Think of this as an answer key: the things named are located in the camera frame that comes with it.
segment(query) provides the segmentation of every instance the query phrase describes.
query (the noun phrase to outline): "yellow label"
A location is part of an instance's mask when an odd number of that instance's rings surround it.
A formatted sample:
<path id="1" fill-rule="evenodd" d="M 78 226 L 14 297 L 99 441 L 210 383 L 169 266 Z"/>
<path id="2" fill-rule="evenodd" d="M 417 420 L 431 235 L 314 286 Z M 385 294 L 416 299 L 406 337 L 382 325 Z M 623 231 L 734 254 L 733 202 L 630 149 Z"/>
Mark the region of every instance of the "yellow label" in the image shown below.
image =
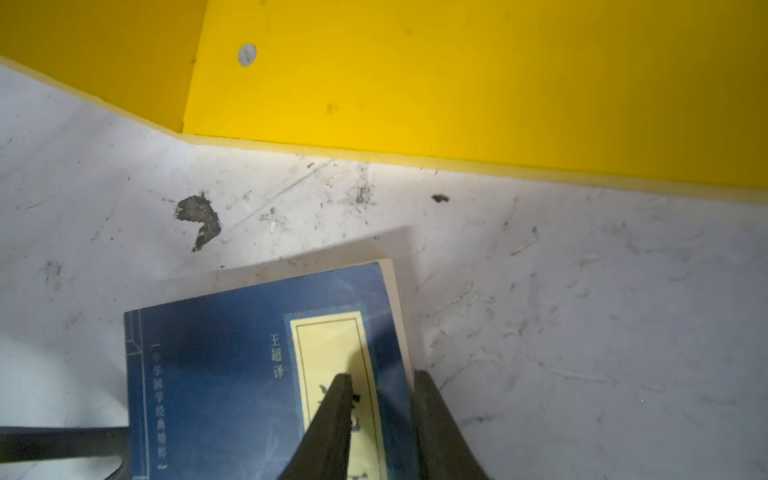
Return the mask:
<path id="1" fill-rule="evenodd" d="M 349 373 L 359 401 L 356 397 L 353 403 L 347 474 L 350 478 L 365 478 L 365 474 L 370 480 L 386 480 L 379 401 L 360 312 L 292 320 L 290 328 L 304 429 L 309 428 L 333 377 Z"/>

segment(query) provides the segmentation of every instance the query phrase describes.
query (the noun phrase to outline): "book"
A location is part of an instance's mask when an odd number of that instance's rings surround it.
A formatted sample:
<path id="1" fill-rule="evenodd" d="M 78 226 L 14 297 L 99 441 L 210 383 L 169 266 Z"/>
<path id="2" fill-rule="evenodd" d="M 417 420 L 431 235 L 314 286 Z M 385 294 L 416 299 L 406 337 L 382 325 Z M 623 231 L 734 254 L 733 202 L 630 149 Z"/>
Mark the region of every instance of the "book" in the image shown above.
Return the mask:
<path id="1" fill-rule="evenodd" d="M 278 478 L 337 373 L 348 479 L 418 478 L 390 260 L 125 313 L 134 480 Z"/>

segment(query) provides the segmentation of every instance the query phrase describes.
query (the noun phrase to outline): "yellow edge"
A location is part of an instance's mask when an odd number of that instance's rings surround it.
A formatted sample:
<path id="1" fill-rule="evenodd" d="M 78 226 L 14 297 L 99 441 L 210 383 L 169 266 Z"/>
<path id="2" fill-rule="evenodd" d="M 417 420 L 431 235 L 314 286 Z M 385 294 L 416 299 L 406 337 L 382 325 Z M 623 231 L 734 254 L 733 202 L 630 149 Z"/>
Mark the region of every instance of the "yellow edge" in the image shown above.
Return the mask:
<path id="1" fill-rule="evenodd" d="M 87 94 L 83 91 L 78 90 L 77 88 L 70 87 L 65 83 L 61 83 L 60 81 L 55 80 L 54 78 L 48 77 L 46 74 L 40 73 L 37 70 L 32 70 L 30 67 L 20 64 L 17 61 L 13 61 L 10 58 L 6 58 L 0 55 L 0 65 L 3 65 L 4 67 L 8 67 L 11 70 L 16 70 L 20 74 L 26 75 L 30 78 L 34 78 L 37 81 L 41 81 L 42 83 L 49 85 L 53 88 L 57 88 L 58 90 L 61 90 L 64 93 L 74 95 L 77 98 L 81 98 L 99 107 L 105 108 L 114 114 L 118 114 L 123 117 L 130 118 L 131 120 L 136 121 L 146 127 L 153 128 L 154 130 L 161 131 L 164 134 L 170 135 L 171 137 L 178 138 L 179 140 L 183 140 L 180 132 L 173 131 L 170 128 L 155 124 L 147 120 L 146 118 L 142 118 L 142 117 L 139 117 L 138 115 L 132 114 L 130 111 L 126 111 L 126 110 L 123 110 L 122 108 L 115 107 L 114 105 L 101 100 L 99 97 L 96 97 L 91 94 Z"/>
<path id="2" fill-rule="evenodd" d="M 115 107 L 99 97 L 86 94 L 39 71 L 32 70 L 17 61 L 0 55 L 0 65 L 34 78 L 47 85 L 64 91 L 75 97 L 89 101 L 112 113 L 130 118 L 146 127 L 153 128 L 178 140 L 192 144 L 213 145 L 216 147 L 233 147 L 248 150 L 273 151 L 284 154 L 298 154 L 309 157 L 329 157 L 341 160 L 362 161 L 376 164 L 401 165 L 403 167 L 420 167 L 454 172 L 492 175 L 495 177 L 515 177 L 527 180 L 541 180 L 559 184 L 577 184 L 589 187 L 605 187 L 623 190 L 635 190 L 652 194 L 681 195 L 699 197 L 709 200 L 731 200 L 751 204 L 768 204 L 768 190 L 753 188 L 718 187 L 706 184 L 685 184 L 664 180 L 650 180 L 637 177 L 619 177 L 616 175 L 585 174 L 564 170 L 545 170 L 541 168 L 513 167 L 502 164 L 486 164 L 480 162 L 453 160 L 448 158 L 412 157 L 399 154 L 378 154 L 373 152 L 340 150 L 335 148 L 309 147 L 305 145 L 275 144 L 270 142 L 253 141 L 236 138 L 205 137 L 202 135 L 181 134 L 170 128 L 155 124 L 145 118 L 132 114 L 122 108 Z"/>

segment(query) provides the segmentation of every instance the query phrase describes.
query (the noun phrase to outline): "yellow panel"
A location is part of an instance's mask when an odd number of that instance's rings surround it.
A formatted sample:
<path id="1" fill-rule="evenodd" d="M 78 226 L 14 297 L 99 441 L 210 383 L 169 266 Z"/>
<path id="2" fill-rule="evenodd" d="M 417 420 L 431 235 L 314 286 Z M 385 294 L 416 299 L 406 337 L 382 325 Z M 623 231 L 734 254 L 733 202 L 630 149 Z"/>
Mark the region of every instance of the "yellow panel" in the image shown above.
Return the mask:
<path id="1" fill-rule="evenodd" d="M 181 131 L 205 0 L 2 0 L 0 55 Z"/>
<path id="2" fill-rule="evenodd" d="M 210 0 L 197 60 L 187 134 L 768 187 L 764 0 Z"/>
<path id="3" fill-rule="evenodd" d="M 360 312 L 291 320 L 290 327 L 304 428 L 310 427 L 333 377 L 349 373 L 360 401 L 352 410 L 348 476 L 386 480 L 379 399 Z"/>

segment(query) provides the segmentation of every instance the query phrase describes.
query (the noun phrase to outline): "white floor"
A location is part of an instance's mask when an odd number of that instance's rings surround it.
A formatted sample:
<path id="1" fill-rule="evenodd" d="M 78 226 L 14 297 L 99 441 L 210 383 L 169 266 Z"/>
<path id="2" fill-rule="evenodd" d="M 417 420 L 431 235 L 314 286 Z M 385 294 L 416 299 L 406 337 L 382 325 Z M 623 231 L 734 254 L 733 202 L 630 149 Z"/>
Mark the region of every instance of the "white floor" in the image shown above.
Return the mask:
<path id="1" fill-rule="evenodd" d="M 0 68 L 0 226 L 0 425 L 127 424 L 125 310 L 391 257 L 491 477 L 768 478 L 768 207 L 192 146 Z"/>

